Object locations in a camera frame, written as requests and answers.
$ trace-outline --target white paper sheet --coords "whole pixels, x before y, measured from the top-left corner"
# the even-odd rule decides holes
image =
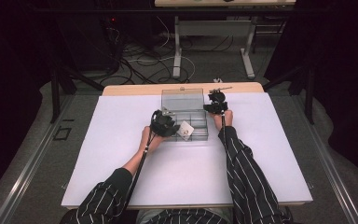
[[[205,104],[209,104],[207,95]],[[266,93],[226,93],[238,137],[254,152],[280,203],[311,202],[275,108]],[[160,96],[101,96],[62,206],[79,206],[92,188],[136,152]],[[164,142],[148,155],[130,206],[231,204],[226,154],[213,120],[208,141]]]

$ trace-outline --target hand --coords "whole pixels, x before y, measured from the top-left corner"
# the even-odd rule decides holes
[[[211,118],[213,118],[214,120],[214,126],[216,126],[217,131],[220,132],[220,130],[222,129],[222,115],[216,115],[213,113],[209,113],[209,115],[211,116]],[[232,110],[226,110],[225,111],[225,122],[226,122],[226,126],[232,126],[232,120],[233,120],[233,113]]]
[[[150,127],[146,126],[144,128],[144,130],[142,131],[142,138],[141,138],[141,143],[139,144],[139,150],[140,151],[144,151],[147,145],[147,140],[149,139],[149,133],[150,133]],[[161,137],[159,135],[156,135],[155,133],[151,133],[151,137],[150,139],[152,140],[152,142],[150,143],[148,152],[153,152],[156,148],[158,148],[159,144],[161,142],[163,142],[165,139],[165,137]]]

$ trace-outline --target sleeve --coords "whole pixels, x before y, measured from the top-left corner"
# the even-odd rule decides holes
[[[222,129],[219,138],[227,146],[227,180],[238,222],[288,222],[252,150],[238,138],[235,128]]]
[[[131,183],[132,175],[128,170],[116,169],[89,193],[70,223],[117,223]]]

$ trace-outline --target white table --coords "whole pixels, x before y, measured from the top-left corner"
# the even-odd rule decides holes
[[[267,93],[258,83],[110,86],[95,108],[62,206],[78,207],[91,189],[137,150],[141,130],[160,109],[161,91],[181,87],[225,91],[239,138],[253,149],[280,204],[312,201]],[[231,206],[226,154],[208,117],[208,141],[164,142],[148,155],[129,208]]]
[[[156,0],[156,7],[259,7],[293,5],[296,0]],[[246,36],[245,48],[241,49],[241,56],[249,79],[255,78],[249,51],[255,35],[257,17],[251,21],[179,21],[175,17],[175,58],[173,63],[173,77],[180,76],[182,49],[181,35],[233,35]]]

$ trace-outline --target striped shirt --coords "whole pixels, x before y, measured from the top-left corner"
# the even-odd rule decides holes
[[[238,137],[233,127],[226,127],[219,138],[227,146],[227,180],[237,223],[290,223],[279,209],[277,199],[252,150]],[[69,223],[117,223],[132,175],[124,168],[116,169],[105,182],[99,183],[79,205]],[[166,209],[146,223],[228,224],[205,209]]]

